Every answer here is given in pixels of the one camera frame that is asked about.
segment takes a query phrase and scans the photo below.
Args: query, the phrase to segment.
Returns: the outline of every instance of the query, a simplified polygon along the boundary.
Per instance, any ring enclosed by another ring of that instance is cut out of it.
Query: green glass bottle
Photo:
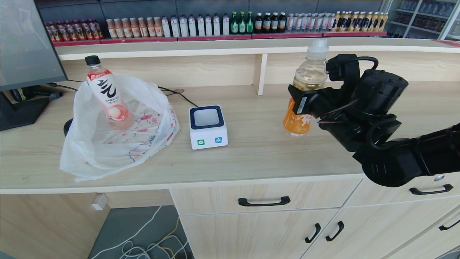
[[[249,11],[247,12],[247,20],[246,20],[246,32],[247,33],[252,33],[253,32],[253,21],[252,21],[252,16],[253,12]]]
[[[231,22],[230,22],[230,33],[238,33],[238,21],[236,20],[236,12],[231,13]]]
[[[240,12],[240,22],[238,23],[240,28],[240,33],[244,34],[246,32],[246,23],[244,22],[244,12]]]

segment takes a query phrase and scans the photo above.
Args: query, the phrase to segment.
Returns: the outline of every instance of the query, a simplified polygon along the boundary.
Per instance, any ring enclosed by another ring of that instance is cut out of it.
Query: plastic bag
[[[102,105],[86,82],[74,99],[74,120],[61,153],[60,169],[94,180],[142,164],[171,143],[179,131],[173,106],[154,83],[115,75],[117,91],[134,116],[126,131],[111,130]]]

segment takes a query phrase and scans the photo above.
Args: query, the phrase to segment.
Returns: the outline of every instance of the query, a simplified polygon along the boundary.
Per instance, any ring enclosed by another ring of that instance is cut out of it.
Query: black drawer handle
[[[453,227],[453,226],[455,226],[456,224],[458,224],[459,222],[460,222],[460,220],[457,221],[457,222],[455,222],[455,223],[454,223],[452,226],[450,226],[450,227],[444,227],[444,225],[442,225],[442,226],[439,227],[439,230],[440,230],[440,231],[448,230],[448,229],[450,229],[451,227]]]
[[[335,235],[332,238],[330,236],[326,236],[327,242],[334,240],[342,232],[342,230],[344,230],[345,225],[343,222],[339,221],[337,222],[337,225],[339,225],[339,231],[337,231],[337,233],[335,233]]]
[[[419,189],[417,188],[410,188],[409,191],[414,194],[414,195],[427,195],[427,194],[441,194],[441,193],[446,193],[446,192],[449,192],[450,190],[452,190],[454,187],[450,184],[445,184],[443,185],[444,187],[444,190],[442,191],[434,191],[434,192],[422,192],[420,191]]]
[[[319,223],[316,223],[315,224],[315,228],[316,228],[316,231],[315,231],[315,234],[311,237],[311,239],[308,239],[308,237],[305,238],[305,243],[307,244],[310,244],[311,242],[313,242],[313,239],[315,239],[315,237],[319,234],[319,232],[321,231],[321,225]]]
[[[264,206],[278,206],[278,205],[286,205],[291,202],[289,196],[281,197],[281,201],[277,203],[262,203],[262,204],[252,204],[247,201],[246,198],[239,198],[238,204],[245,207],[264,207]]]

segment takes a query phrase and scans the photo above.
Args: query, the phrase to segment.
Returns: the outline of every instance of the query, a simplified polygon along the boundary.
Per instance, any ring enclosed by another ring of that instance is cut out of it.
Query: bottle cap
[[[98,65],[101,63],[99,57],[96,55],[85,57],[85,61],[87,65]]]
[[[315,39],[307,49],[307,58],[326,59],[328,56],[329,46],[327,39]]]

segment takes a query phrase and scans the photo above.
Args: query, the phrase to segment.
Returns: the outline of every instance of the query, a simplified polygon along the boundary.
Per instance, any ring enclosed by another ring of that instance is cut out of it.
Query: robotic arm
[[[374,62],[360,77],[359,60]],[[388,141],[401,122],[388,114],[408,85],[404,78],[376,70],[378,60],[339,54],[326,63],[331,87],[301,91],[292,85],[295,114],[311,114],[361,165],[374,183],[399,187],[415,177],[460,171],[460,123],[416,138]]]

